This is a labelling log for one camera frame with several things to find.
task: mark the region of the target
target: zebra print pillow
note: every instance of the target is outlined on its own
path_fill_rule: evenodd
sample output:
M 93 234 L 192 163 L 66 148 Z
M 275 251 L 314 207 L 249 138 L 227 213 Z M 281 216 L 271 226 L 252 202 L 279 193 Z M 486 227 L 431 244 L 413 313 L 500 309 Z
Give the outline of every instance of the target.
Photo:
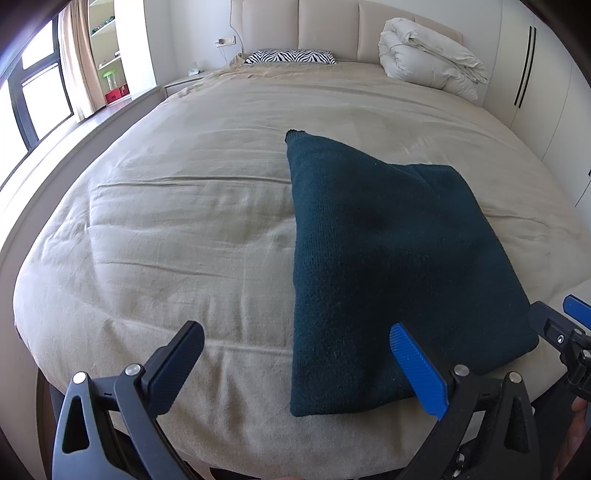
M 324 50 L 278 50 L 263 48 L 251 53 L 244 63 L 263 61 L 306 61 L 311 63 L 336 63 L 335 57 Z

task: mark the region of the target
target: upholstered headboard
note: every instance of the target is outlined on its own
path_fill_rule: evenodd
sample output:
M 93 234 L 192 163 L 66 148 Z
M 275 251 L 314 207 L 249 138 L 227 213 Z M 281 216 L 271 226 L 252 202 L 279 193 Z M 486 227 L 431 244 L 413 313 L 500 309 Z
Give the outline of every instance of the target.
M 378 63 L 386 20 L 404 17 L 462 43 L 462 34 L 406 10 L 366 0 L 231 0 L 230 24 L 244 53 L 318 48 L 338 60 Z

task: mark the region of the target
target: wardrobe door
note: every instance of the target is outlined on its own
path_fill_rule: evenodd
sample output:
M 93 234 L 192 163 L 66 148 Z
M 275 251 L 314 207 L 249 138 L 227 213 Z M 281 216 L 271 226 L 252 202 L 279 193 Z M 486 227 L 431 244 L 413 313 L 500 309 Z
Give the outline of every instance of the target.
M 591 179 L 591 88 L 574 60 L 571 64 L 566 103 L 543 162 L 575 205 Z
M 516 99 L 511 125 L 521 141 L 542 159 L 556 131 L 569 89 L 571 57 L 550 27 L 533 24 L 530 65 Z
M 499 49 L 482 106 L 508 127 L 515 118 L 516 98 L 525 82 L 523 72 L 531 55 L 534 20 L 535 15 L 519 0 L 503 0 Z

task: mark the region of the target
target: window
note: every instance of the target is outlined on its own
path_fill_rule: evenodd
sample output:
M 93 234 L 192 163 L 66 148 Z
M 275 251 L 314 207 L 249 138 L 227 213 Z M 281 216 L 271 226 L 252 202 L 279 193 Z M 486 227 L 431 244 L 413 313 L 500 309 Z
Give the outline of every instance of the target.
M 0 87 L 0 189 L 40 141 L 72 115 L 56 17 L 31 40 Z

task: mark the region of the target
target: black window frame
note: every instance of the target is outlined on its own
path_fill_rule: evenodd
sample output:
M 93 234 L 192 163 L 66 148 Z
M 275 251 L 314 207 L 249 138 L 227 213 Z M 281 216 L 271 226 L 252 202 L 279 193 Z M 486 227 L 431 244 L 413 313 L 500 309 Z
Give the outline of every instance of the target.
M 43 140 L 45 140 L 49 135 L 51 135 L 51 133 L 56 128 L 58 128 L 61 124 L 63 124 L 66 120 L 68 120 L 74 115 L 74 110 L 72 110 L 72 103 L 70 102 L 70 97 L 68 96 L 68 92 L 66 90 L 64 72 L 61 67 L 60 43 L 57 36 L 57 21 L 57 16 L 55 16 L 51 20 L 51 31 L 53 34 L 53 53 L 35 62 L 33 65 L 27 67 L 26 69 L 22 68 L 22 57 L 19 58 L 18 63 L 14 67 L 14 70 L 8 76 L 7 83 L 8 92 L 10 94 L 10 100 L 12 103 L 12 113 L 14 114 L 14 118 L 17 121 L 18 130 L 21 133 L 22 141 L 24 142 L 25 147 L 27 148 L 27 153 L 22 159 L 19 160 L 17 165 L 9 173 L 8 177 L 6 177 L 3 180 L 2 184 L 0 185 L 0 190 L 6 185 L 7 181 L 14 174 L 17 168 L 21 166 L 22 162 L 24 162 L 25 159 L 31 154 L 31 152 L 35 150 L 37 145 L 39 145 Z M 35 131 L 35 127 L 33 126 L 33 121 L 31 120 L 29 108 L 27 107 L 27 102 L 25 101 L 25 96 L 22 92 L 22 85 L 24 83 L 27 83 L 34 76 L 42 73 L 44 70 L 51 68 L 56 63 L 60 71 L 61 86 L 64 89 L 66 101 L 68 102 L 68 107 L 70 108 L 70 115 L 68 115 L 62 121 L 60 121 L 55 127 L 51 129 L 51 131 L 45 134 L 43 138 L 39 138 L 37 136 L 37 132 Z

